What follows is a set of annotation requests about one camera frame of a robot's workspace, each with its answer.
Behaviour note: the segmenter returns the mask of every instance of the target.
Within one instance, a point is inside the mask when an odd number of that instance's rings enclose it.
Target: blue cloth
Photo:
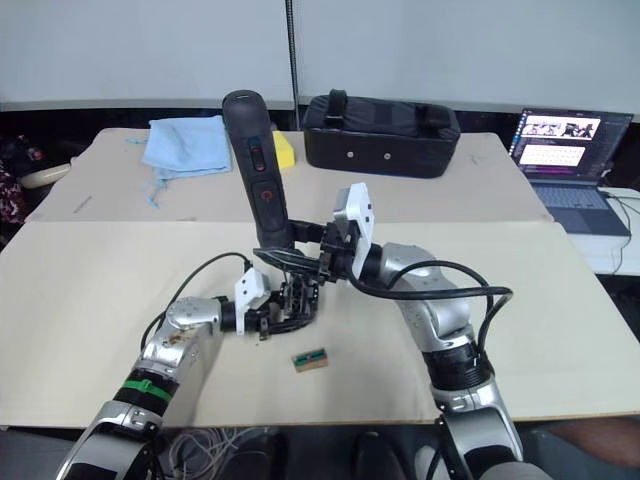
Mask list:
[[[231,170],[222,117],[151,120],[142,162],[158,180],[195,177]]]

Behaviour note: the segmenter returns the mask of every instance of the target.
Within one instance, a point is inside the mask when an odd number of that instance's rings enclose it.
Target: white tabletop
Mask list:
[[[640,383],[630,380],[640,345],[559,225],[383,223],[374,239],[422,246],[514,290],[487,348],[516,419],[640,411]],[[28,223],[0,255],[0,424],[87,425],[184,277],[206,258],[249,253],[255,244],[253,224],[241,222]],[[185,294],[229,295],[240,267],[224,260]],[[454,273],[458,285],[471,285]],[[195,425],[437,416],[426,368],[393,302],[344,283],[321,293],[317,320],[299,332],[265,342],[225,338]],[[476,329],[482,310],[473,300]],[[296,373],[291,355],[319,347],[329,366]]]
[[[640,210],[640,192],[630,188],[601,188],[600,190],[623,198],[621,201]],[[629,237],[611,237],[607,235],[571,234],[571,241],[580,251],[594,273],[601,275],[640,276],[640,215],[628,207],[629,219],[623,212],[623,206],[614,199],[607,199],[609,205],[618,214],[622,223],[629,224]]]
[[[169,182],[154,208],[145,199],[153,181],[141,163],[148,130],[107,129],[72,162],[29,221],[252,221],[238,169]],[[324,223],[336,193],[365,181],[381,222],[547,220],[551,216],[495,134],[463,134],[444,175],[402,178],[324,170],[305,159],[302,133],[285,132],[296,165],[282,171],[289,216]]]

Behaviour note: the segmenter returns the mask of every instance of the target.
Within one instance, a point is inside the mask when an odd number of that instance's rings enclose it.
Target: laptop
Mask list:
[[[632,115],[525,109],[509,155],[567,233],[629,236],[596,188]]]

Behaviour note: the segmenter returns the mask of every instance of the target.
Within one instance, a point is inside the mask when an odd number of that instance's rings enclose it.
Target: yellow sponge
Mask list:
[[[293,147],[287,139],[284,138],[282,132],[275,130],[273,132],[273,143],[276,145],[276,157],[278,158],[278,168],[284,170],[285,168],[293,167],[296,163]]]

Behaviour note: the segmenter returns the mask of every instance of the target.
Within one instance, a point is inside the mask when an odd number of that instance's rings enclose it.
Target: black bag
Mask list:
[[[303,121],[307,161],[316,167],[409,177],[438,177],[453,156],[460,127],[440,105],[314,97]]]

